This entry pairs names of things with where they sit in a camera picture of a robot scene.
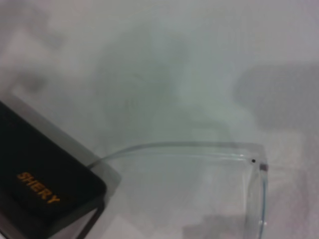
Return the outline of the black glasses case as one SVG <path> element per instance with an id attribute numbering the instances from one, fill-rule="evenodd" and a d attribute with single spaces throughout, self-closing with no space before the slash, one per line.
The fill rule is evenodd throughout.
<path id="1" fill-rule="evenodd" d="M 102 239 L 120 179 L 27 106 L 0 97 L 0 239 Z"/>

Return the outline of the clear white glasses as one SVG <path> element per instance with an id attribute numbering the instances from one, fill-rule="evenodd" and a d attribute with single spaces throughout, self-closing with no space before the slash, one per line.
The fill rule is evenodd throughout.
<path id="1" fill-rule="evenodd" d="M 106 207 L 89 239 L 262 239 L 268 164 L 261 145 L 152 142 L 90 169 Z"/>

